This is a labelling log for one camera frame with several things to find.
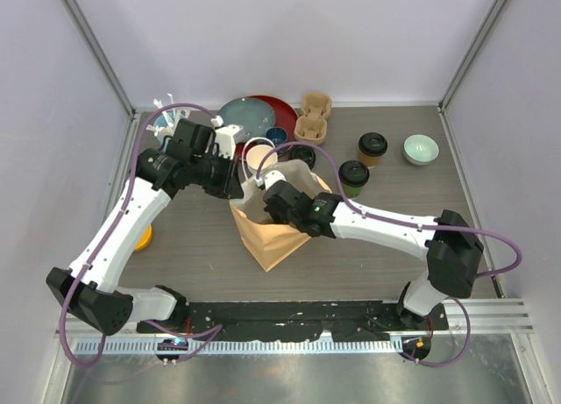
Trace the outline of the brown paper bag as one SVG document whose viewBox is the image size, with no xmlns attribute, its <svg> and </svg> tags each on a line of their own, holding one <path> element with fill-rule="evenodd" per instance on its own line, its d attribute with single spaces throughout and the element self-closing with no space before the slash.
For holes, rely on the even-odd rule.
<svg viewBox="0 0 561 404">
<path fill-rule="evenodd" d="M 256 141 L 264 141 L 264 144 L 257 145 L 273 146 L 271 141 L 266 141 L 264 138 L 252 138 L 245 142 L 243 151 L 245 152 L 247 147 Z M 256 186 L 254 178 L 255 175 L 271 170 L 282 172 L 286 182 L 311 198 L 322 192 L 331 191 L 321 177 L 298 159 L 278 161 L 265 169 L 259 166 L 256 174 L 251 174 L 246 162 L 244 163 L 242 171 L 245 181 L 241 184 L 244 196 L 241 199 L 231 200 L 230 209 L 246 250 L 266 272 L 310 240 L 308 234 L 302 233 L 288 224 L 275 223 L 264 211 L 266 205 L 263 196 L 266 191 Z"/>
</svg>

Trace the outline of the green paper cup stack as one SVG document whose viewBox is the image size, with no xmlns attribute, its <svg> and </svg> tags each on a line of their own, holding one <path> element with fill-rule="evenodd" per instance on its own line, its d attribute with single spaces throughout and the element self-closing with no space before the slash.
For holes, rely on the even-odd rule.
<svg viewBox="0 0 561 404">
<path fill-rule="evenodd" d="M 246 165 L 251 174 L 256 174 L 259 166 L 263 169 L 278 162 L 278 154 L 270 145 L 256 145 L 249 149 L 245 156 Z"/>
</svg>

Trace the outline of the black cup lid stack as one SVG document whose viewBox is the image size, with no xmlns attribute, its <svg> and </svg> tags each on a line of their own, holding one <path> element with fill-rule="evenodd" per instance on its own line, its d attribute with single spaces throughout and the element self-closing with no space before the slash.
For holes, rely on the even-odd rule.
<svg viewBox="0 0 561 404">
<path fill-rule="evenodd" d="M 316 164 L 315 150 L 306 145 L 294 146 L 289 154 L 289 158 L 304 162 L 310 170 L 312 170 Z"/>
</svg>

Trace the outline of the single green paper cup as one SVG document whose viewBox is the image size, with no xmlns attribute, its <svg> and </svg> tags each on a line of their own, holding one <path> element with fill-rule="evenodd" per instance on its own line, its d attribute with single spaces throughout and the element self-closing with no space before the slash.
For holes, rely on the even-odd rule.
<svg viewBox="0 0 561 404">
<path fill-rule="evenodd" d="M 364 184 L 347 184 L 344 182 L 342 183 L 343 192 L 345 196 L 349 199 L 358 197 L 362 192 L 362 190 L 364 189 L 365 185 L 366 185 L 365 183 Z"/>
</svg>

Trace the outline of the single brown paper cup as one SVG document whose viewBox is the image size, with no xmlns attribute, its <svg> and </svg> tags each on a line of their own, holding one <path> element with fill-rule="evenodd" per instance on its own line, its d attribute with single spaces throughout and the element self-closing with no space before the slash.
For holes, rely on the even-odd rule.
<svg viewBox="0 0 561 404">
<path fill-rule="evenodd" d="M 364 152 L 359 152 L 359 161 L 368 168 L 378 166 L 383 157 L 384 155 L 372 156 Z"/>
</svg>

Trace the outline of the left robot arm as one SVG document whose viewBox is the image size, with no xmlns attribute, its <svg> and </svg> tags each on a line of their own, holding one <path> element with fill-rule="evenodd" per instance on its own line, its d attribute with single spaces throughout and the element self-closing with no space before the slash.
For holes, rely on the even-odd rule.
<svg viewBox="0 0 561 404">
<path fill-rule="evenodd" d="M 121 198 L 86 250 L 69 268 L 55 267 L 47 275 L 57 302 L 106 336 L 128 322 L 147 320 L 166 332 L 180 331 L 188 313 L 183 295 L 164 286 L 132 289 L 118 283 L 148 226 L 179 191 L 197 185 L 216 198 L 242 198 L 235 151 L 244 135 L 238 125 L 211 128 L 183 118 L 165 150 L 144 150 Z"/>
</svg>

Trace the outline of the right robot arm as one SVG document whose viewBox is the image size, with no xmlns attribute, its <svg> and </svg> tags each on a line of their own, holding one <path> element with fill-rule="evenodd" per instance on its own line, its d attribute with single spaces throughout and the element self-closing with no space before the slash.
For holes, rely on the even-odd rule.
<svg viewBox="0 0 561 404">
<path fill-rule="evenodd" d="M 310 197 L 287 181 L 267 183 L 265 212 L 311 237 L 349 238 L 405 252 L 426 269 L 403 288 L 395 309 L 397 322 L 413 330 L 448 298 L 468 299 L 483 255 L 483 244 L 463 217 L 405 216 L 373 209 L 322 192 Z"/>
</svg>

